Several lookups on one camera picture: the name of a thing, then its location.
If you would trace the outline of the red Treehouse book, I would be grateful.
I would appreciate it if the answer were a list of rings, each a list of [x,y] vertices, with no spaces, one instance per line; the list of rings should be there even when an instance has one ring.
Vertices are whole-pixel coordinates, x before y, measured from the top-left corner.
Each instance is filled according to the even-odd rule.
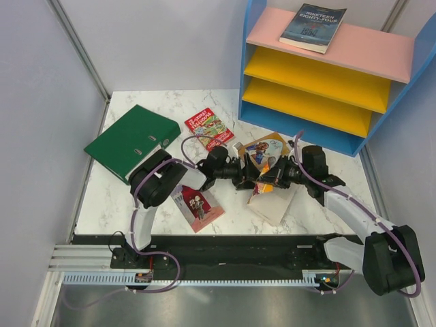
[[[210,109],[205,108],[185,121],[185,125],[194,135],[202,135],[199,141],[211,152],[213,147],[227,144],[235,135],[225,123]]]

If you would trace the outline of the orange Hello book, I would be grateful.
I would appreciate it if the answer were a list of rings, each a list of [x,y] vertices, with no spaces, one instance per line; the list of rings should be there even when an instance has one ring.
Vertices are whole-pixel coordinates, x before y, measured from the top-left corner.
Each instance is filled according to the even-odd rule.
[[[262,171],[265,165],[272,167],[281,156],[289,154],[287,142],[277,132],[242,145],[238,150],[239,157],[251,162],[259,171]]]

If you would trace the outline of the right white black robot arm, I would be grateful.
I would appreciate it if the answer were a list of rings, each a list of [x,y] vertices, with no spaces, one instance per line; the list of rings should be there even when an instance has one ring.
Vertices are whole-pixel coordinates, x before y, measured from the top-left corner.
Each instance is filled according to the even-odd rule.
[[[354,243],[344,236],[330,236],[312,250],[313,263],[328,268],[338,262],[363,275],[370,289],[381,296],[414,286],[417,297],[425,280],[416,233],[383,219],[354,194],[339,177],[330,174],[320,146],[305,146],[293,155],[280,155],[271,146],[261,146],[250,156],[260,165],[259,182],[286,189],[293,184],[340,217],[358,236]]]

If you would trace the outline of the purple Roald Dahl book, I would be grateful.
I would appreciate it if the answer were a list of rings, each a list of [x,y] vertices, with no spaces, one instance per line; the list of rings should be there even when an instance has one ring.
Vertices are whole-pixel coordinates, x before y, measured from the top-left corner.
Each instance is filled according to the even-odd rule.
[[[256,182],[247,202],[247,208],[270,225],[277,226],[281,223],[297,190],[297,185],[282,189],[266,183]]]

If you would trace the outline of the blue Nineteen Eighty-Four book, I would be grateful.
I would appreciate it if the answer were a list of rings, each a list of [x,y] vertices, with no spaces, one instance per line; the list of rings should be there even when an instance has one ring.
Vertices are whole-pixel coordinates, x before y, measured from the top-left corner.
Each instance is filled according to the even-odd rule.
[[[346,11],[346,8],[330,9],[303,3],[279,41],[324,55],[343,22]]]

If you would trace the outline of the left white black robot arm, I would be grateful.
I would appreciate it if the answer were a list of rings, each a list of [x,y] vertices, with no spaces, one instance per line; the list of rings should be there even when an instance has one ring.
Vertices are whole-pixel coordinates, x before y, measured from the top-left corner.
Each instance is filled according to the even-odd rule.
[[[253,189],[259,176],[260,169],[247,153],[230,157],[224,146],[214,147],[194,167],[158,150],[129,177],[134,209],[125,234],[129,246],[126,260],[135,268],[147,265],[150,256],[146,247],[151,243],[157,209],[176,187],[206,191],[217,179],[228,179],[237,189]]]

